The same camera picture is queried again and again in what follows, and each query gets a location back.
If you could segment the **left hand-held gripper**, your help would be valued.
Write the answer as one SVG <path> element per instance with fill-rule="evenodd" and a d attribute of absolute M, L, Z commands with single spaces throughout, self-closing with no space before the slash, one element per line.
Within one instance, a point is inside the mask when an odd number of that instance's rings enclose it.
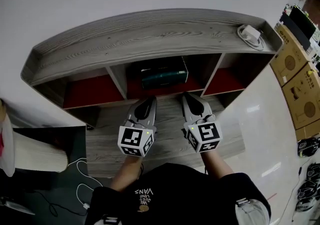
<path fill-rule="evenodd" d="M 117 145 L 124 155 L 145 157 L 155 142 L 157 99 L 150 96 L 134 103 L 124 125 L 119 127 Z"/>

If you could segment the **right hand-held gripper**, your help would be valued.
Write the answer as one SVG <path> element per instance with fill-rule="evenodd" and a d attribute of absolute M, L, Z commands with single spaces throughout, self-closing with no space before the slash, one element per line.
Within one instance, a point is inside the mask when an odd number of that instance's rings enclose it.
<path fill-rule="evenodd" d="M 223 140 L 223 135 L 209 103 L 193 93 L 184 92 L 181 106 L 185 119 L 182 131 L 195 152 L 214 150 Z"/>

